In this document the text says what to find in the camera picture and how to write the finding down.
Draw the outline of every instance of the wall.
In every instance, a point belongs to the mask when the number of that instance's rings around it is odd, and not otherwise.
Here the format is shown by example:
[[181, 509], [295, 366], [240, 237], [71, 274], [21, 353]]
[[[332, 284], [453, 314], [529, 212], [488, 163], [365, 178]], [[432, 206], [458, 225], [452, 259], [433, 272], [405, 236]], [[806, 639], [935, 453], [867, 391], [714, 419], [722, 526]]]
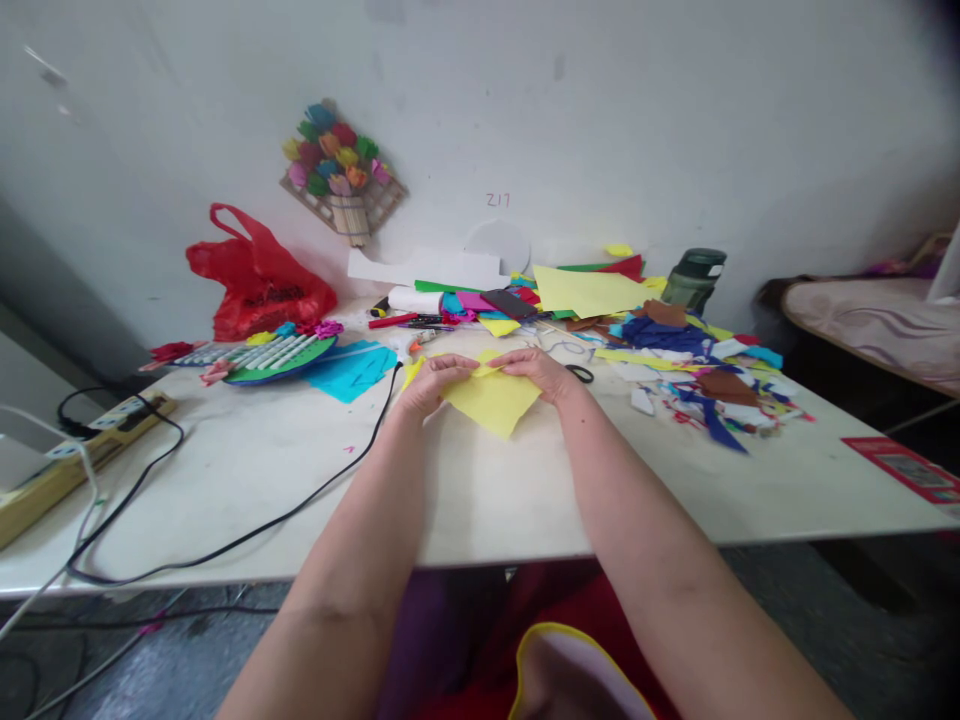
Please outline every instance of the wall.
[[[15, 342], [6, 332], [11, 324], [17, 324], [16, 318], [0, 306], [0, 367], [3, 368], [0, 373], [0, 404], [25, 410], [57, 427], [57, 406], [77, 386], [64, 380]], [[33, 343], [35, 349], [40, 344], [42, 341]], [[49, 348], [45, 354], [51, 355]], [[90, 386], [88, 380], [84, 386]], [[78, 422], [90, 422], [103, 414], [105, 408], [98, 404], [100, 401], [103, 399], [98, 398], [95, 402], [86, 396], [74, 398], [67, 406], [66, 414]], [[6, 411], [0, 412], [0, 434], [9, 435], [38, 452], [47, 452], [60, 442], [60, 437], [49, 430]]]
[[[718, 247], [731, 260], [708, 314], [740, 330], [766, 279], [855, 271], [957, 219], [936, 23], [898, 0], [6, 0], [0, 19], [0, 193], [146, 347], [209, 336], [220, 288], [183, 250], [221, 236], [213, 201], [339, 292], [375, 290], [277, 185], [280, 141], [325, 96], [409, 186], [384, 259], [462, 245], [493, 218], [542, 263], [630, 242], [665, 273]], [[61, 312], [87, 291], [23, 263]], [[73, 343], [102, 360], [102, 340]]]

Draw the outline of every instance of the plastic bag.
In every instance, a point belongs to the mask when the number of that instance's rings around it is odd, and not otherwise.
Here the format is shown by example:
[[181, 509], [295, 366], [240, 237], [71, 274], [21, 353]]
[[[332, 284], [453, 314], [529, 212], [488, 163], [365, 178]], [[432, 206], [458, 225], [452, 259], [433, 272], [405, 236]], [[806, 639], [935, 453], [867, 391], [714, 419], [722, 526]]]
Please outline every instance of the plastic bag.
[[[221, 223], [220, 210], [231, 212], [249, 239]], [[333, 288], [294, 260], [265, 225], [222, 203], [210, 206], [210, 222], [232, 237], [191, 245], [187, 261], [197, 275], [227, 289], [213, 316], [214, 340], [245, 340], [287, 321], [315, 325], [336, 307]]]

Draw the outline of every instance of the white table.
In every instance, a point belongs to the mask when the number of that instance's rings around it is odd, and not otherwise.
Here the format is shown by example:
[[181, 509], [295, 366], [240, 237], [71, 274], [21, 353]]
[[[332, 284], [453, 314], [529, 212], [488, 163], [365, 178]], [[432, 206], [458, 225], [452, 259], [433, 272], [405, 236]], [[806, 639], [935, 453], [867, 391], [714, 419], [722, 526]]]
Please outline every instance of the white table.
[[[384, 337], [371, 331], [366, 337]], [[360, 339], [347, 333], [341, 342]], [[428, 351], [503, 352], [529, 338], [493, 339], [458, 330]], [[543, 345], [565, 339], [542, 336]], [[584, 364], [564, 348], [561, 362]], [[812, 540], [956, 528], [953, 520], [840, 441], [876, 431], [809, 391], [797, 402], [817, 418], [783, 435], [744, 438], [749, 456], [705, 432], [650, 418], [630, 407], [631, 385], [606, 361], [587, 365], [591, 391], [630, 443], [664, 479], [710, 538], [721, 545]], [[356, 457], [386, 398], [389, 376], [351, 405], [302, 380], [256, 388], [203, 388], [199, 370], [172, 372], [155, 387], [179, 402], [172, 417], [187, 440], [158, 464], [127, 511], [104, 535], [85, 567], [127, 577], [192, 559], [292, 508]], [[397, 387], [403, 372], [397, 376]], [[172, 428], [152, 429], [102, 474], [112, 507], [144, 465], [173, 442]], [[504, 442], [450, 407], [428, 421], [429, 507], [422, 566], [515, 563], [590, 554], [577, 513], [563, 437], [553, 407], [537, 402]], [[304, 512], [197, 568], [166, 572], [133, 588], [289, 580], [347, 488], [335, 483]], [[39, 587], [70, 553], [87, 503], [81, 488], [0, 553], [0, 597]], [[51, 592], [89, 593], [64, 580]]]

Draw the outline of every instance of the purple paper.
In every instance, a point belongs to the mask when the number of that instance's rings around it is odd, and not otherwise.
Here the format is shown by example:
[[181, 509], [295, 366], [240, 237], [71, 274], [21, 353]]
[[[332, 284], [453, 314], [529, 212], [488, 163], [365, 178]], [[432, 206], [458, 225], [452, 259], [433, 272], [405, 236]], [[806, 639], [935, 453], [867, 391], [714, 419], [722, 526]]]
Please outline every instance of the purple paper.
[[497, 312], [497, 308], [488, 303], [480, 293], [468, 293], [460, 291], [457, 293], [457, 300], [463, 305], [464, 310], [475, 310], [476, 312]]

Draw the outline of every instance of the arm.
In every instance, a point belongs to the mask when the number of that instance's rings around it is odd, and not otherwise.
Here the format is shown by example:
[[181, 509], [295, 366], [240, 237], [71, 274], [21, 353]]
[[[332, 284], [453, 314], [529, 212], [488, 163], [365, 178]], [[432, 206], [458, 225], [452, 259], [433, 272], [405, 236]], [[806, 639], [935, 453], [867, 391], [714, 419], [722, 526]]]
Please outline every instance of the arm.
[[852, 718], [572, 373], [540, 350], [490, 364], [556, 405], [587, 535], [686, 720]]
[[218, 718], [373, 714], [423, 531], [423, 421], [476, 366], [432, 358], [401, 395]]

